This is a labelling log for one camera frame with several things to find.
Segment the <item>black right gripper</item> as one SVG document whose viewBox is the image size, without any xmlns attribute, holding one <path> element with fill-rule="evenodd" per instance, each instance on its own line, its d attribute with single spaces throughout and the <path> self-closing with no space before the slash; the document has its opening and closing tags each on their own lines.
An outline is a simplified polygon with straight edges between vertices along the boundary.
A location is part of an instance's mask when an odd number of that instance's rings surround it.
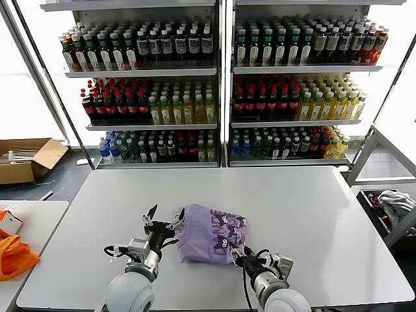
<svg viewBox="0 0 416 312">
<path fill-rule="evenodd" d="M 260 273 L 264 271 L 264 266 L 260 260 L 255 256 L 251 249 L 230 248 L 230 255 L 232 263 L 236 267 L 243 268 L 243 271 L 250 279 L 255 279 Z"/>
</svg>

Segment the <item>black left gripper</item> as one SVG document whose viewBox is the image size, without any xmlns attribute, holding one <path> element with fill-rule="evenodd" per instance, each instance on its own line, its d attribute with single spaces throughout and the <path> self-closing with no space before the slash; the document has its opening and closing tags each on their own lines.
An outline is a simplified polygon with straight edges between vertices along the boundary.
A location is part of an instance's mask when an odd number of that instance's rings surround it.
<svg viewBox="0 0 416 312">
<path fill-rule="evenodd" d="M 185 226 L 185 208 L 179 208 L 175 212 L 174 219 L 168 223 L 152 221 L 157 207 L 158 205 L 155 204 L 147 214 L 142 215 L 144 232 L 152 251 L 161 251 L 164 247 L 175 244 L 175 231 L 181 231 Z"/>
</svg>

